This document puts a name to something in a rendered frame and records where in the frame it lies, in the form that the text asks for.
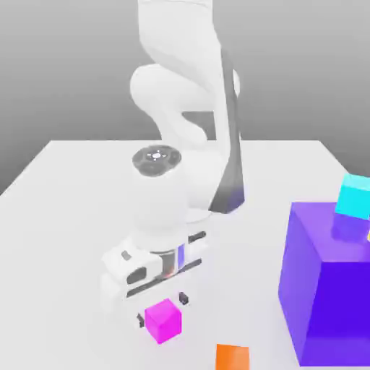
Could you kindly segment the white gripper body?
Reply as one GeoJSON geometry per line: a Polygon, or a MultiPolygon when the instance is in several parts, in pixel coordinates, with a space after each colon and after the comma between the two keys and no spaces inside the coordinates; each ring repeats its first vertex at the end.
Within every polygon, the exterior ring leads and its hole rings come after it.
{"type": "Polygon", "coordinates": [[[99,309],[104,314],[143,314],[146,308],[167,298],[183,306],[182,297],[193,301],[209,273],[207,257],[191,259],[170,274],[163,272],[160,257],[104,257],[102,262],[99,309]]]}

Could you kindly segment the small magenta cube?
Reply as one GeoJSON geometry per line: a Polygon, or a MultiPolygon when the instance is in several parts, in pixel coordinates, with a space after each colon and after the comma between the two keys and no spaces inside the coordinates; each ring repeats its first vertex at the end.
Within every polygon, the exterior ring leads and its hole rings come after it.
{"type": "Polygon", "coordinates": [[[182,332],[182,313],[166,298],[145,309],[145,327],[157,344],[162,344],[182,332]]]}

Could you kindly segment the small orange cube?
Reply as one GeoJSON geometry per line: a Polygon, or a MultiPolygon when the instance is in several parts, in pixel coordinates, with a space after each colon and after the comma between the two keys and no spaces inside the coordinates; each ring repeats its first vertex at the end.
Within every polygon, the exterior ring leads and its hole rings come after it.
{"type": "Polygon", "coordinates": [[[250,370],[249,348],[217,344],[215,370],[250,370]]]}

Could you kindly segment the small cyan cube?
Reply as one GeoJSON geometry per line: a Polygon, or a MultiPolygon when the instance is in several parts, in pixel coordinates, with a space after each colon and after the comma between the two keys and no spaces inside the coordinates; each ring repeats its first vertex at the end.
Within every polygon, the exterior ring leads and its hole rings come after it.
{"type": "Polygon", "coordinates": [[[370,218],[370,177],[345,174],[335,212],[368,220],[370,218]]]}

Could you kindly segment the large purple box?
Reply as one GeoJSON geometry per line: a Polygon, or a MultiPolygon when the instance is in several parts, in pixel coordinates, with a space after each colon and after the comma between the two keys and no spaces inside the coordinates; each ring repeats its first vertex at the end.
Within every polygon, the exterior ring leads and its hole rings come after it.
{"type": "Polygon", "coordinates": [[[294,202],[278,296],[302,366],[370,366],[370,221],[294,202]]]}

